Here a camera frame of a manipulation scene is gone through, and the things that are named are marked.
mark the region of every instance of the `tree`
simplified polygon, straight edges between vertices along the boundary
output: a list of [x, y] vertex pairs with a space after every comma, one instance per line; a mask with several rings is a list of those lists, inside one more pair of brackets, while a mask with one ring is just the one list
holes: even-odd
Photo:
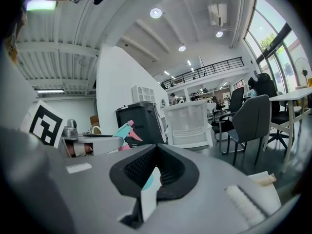
[[[265, 37], [261, 42], [260, 42], [260, 47], [261, 50], [264, 51], [274, 40], [275, 36], [273, 33], [271, 33], [269, 36]], [[283, 46], [281, 46], [278, 50], [277, 53], [281, 53], [284, 50]]]

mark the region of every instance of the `recessed light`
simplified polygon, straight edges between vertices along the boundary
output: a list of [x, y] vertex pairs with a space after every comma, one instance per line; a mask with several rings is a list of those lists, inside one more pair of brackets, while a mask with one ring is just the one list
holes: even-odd
[[180, 52], [182, 52], [182, 51], [184, 51], [184, 50], [186, 50], [186, 47], [185, 47], [185, 46], [180, 46], [180, 47], [179, 47], [179, 51], [180, 51]]
[[27, 3], [26, 10], [54, 10], [56, 5], [56, 1], [31, 0]]
[[155, 8], [151, 10], [150, 15], [152, 18], [160, 18], [162, 15], [162, 11], [160, 9]]
[[37, 90], [38, 94], [56, 94], [56, 93], [64, 93], [63, 89], [45, 89], [45, 90]]
[[216, 33], [215, 36], [219, 38], [219, 37], [223, 36], [223, 32], [222, 32], [222, 31], [219, 31], [219, 32]]

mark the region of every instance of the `table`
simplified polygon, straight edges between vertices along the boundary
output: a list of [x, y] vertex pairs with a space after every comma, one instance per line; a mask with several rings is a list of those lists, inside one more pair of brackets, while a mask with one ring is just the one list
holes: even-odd
[[[267, 148], [267, 145], [268, 145], [270, 130], [272, 127], [289, 134], [288, 148], [287, 148], [286, 157], [284, 160], [284, 166], [283, 166], [282, 173], [286, 172], [286, 167], [287, 167], [289, 157], [291, 154], [291, 150], [292, 150], [294, 124], [297, 121], [300, 121], [300, 127], [299, 127], [299, 133], [300, 133], [302, 119], [305, 118], [311, 112], [311, 109], [308, 109], [307, 111], [304, 112], [304, 106], [303, 106], [304, 105], [304, 97], [306, 97], [310, 94], [312, 94], [312, 87], [299, 89], [299, 90], [296, 90], [296, 91], [293, 91], [293, 92], [290, 92], [290, 93], [287, 93], [284, 95], [275, 96], [275, 97], [270, 98], [270, 117], [271, 117], [271, 113], [272, 113], [272, 101], [287, 101], [288, 102], [289, 121], [285, 122], [281, 125], [277, 125], [275, 123], [270, 123], [269, 134], [265, 138], [264, 147], [263, 147], [263, 151], [265, 151], [265, 149]], [[299, 99], [302, 100], [301, 114], [299, 116], [295, 117], [294, 110], [293, 110], [293, 100], [299, 100]]]

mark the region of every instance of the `balcony railing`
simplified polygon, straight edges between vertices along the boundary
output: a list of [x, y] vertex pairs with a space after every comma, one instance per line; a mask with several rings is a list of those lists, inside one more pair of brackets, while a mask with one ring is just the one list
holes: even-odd
[[186, 83], [191, 80], [206, 77], [212, 74], [216, 74], [222, 71], [244, 67], [242, 57], [237, 57], [221, 62], [217, 62], [202, 68], [194, 69], [194, 71], [189, 71], [175, 78], [162, 82], [160, 85], [164, 89], [168, 89], [182, 83]]

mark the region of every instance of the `floor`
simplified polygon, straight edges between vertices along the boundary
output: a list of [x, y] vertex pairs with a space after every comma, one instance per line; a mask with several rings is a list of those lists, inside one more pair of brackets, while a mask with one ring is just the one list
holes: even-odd
[[[281, 173], [284, 161], [285, 148], [279, 141], [273, 141], [268, 144], [265, 152], [261, 151], [257, 164], [254, 166], [256, 153], [258, 150], [259, 140], [248, 142], [246, 152], [238, 153], [236, 158], [235, 167], [246, 175], [256, 174], [263, 171], [268, 171], [269, 174], [274, 173], [277, 181], [274, 186], [280, 197], [282, 204], [291, 197], [291, 190], [300, 178], [302, 171], [305, 169], [307, 162], [310, 159], [312, 153], [312, 115], [307, 116], [302, 122], [302, 131], [298, 135], [299, 122], [295, 124], [295, 140], [292, 147], [290, 156], [290, 162], [287, 166], [287, 171]], [[221, 155], [219, 152], [219, 143], [213, 137], [213, 147], [201, 147], [201, 148], [190, 148], [199, 154], [212, 156], [219, 158], [225, 162], [232, 164], [234, 154]], [[230, 150], [234, 150], [235, 143], [233, 140], [230, 142]], [[222, 141], [222, 151], [227, 149], [227, 140]]]

